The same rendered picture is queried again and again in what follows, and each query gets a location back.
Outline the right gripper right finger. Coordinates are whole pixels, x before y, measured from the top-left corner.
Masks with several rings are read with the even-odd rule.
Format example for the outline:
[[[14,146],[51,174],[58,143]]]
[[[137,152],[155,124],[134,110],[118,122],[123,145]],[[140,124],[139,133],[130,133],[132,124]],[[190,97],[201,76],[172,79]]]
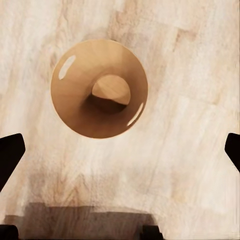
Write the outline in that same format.
[[[240,172],[240,135],[229,133],[224,150]]]

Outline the trash can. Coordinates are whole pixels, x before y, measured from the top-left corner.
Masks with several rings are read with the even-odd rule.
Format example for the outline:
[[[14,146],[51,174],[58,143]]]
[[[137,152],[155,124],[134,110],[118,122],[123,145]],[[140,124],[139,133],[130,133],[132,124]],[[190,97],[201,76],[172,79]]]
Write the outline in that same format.
[[[76,56],[62,79],[61,68]],[[56,63],[50,81],[53,108],[71,131],[106,140],[130,130],[149,98],[144,65],[125,45],[104,38],[82,41]]]

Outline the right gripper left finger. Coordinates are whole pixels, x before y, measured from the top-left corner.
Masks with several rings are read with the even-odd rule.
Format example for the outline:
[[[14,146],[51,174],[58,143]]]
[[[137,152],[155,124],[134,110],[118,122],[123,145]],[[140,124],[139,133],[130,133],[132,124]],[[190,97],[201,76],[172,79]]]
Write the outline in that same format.
[[[21,133],[0,138],[0,192],[26,151]]]

